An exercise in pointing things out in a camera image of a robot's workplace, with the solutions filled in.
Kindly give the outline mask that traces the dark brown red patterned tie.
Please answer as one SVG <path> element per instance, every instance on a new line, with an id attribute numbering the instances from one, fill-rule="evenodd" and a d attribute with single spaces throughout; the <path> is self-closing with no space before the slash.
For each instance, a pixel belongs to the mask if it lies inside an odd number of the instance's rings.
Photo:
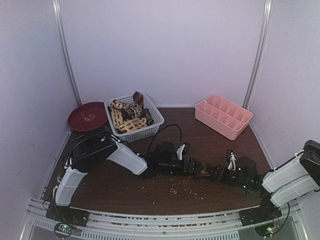
<path id="1" fill-rule="evenodd" d="M 207 183 L 212 181 L 212 168 L 211 164 L 205 164 L 199 172 L 197 172 L 194 176 L 194 179 L 200 183 Z"/>

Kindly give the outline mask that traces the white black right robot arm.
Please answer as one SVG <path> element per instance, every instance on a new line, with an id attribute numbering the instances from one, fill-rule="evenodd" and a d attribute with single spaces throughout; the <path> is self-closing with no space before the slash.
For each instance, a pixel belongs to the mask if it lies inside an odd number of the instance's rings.
<path id="1" fill-rule="evenodd" d="M 279 167 L 259 174 L 256 162 L 233 151 L 226 152 L 227 165 L 212 167 L 210 177 L 230 187 L 258 192 L 268 201 L 256 210 L 259 220 L 268 220 L 279 208 L 309 192 L 320 190 L 320 144 L 308 140 L 300 152 Z"/>

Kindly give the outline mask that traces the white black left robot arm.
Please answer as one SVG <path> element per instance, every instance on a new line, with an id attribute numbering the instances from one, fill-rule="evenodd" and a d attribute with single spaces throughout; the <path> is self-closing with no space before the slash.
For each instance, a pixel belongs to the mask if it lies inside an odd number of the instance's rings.
<path id="1" fill-rule="evenodd" d="M 180 142 L 179 146 L 175 146 L 169 141 L 162 141 L 154 150 L 148 149 L 141 155 L 128 141 L 108 131 L 83 138 L 68 155 L 64 175 L 58 178 L 52 190 L 51 211 L 61 222 L 69 221 L 72 211 L 68 206 L 80 182 L 104 161 L 114 162 L 142 179 L 153 178 L 157 174 L 194 176 L 204 169 L 204 165 L 186 156 L 189 148 L 188 142 Z"/>

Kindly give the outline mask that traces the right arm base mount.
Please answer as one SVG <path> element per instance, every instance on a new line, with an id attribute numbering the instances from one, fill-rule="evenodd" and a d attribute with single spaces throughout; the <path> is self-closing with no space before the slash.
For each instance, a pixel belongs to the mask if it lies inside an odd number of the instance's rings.
<path id="1" fill-rule="evenodd" d="M 255 233 L 260 237 L 272 237 L 280 227 L 282 212 L 270 199 L 262 199 L 258 207 L 238 212 L 242 226 L 256 225 Z"/>

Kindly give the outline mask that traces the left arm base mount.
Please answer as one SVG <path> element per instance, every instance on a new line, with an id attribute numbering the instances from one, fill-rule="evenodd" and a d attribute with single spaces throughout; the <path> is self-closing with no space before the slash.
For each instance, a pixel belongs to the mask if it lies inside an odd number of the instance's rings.
<path id="1" fill-rule="evenodd" d="M 86 210 L 57 206 L 53 201 L 46 208 L 46 218 L 54 220 L 53 233 L 59 239 L 66 239 L 78 231 L 78 227 L 86 227 L 90 213 Z"/>

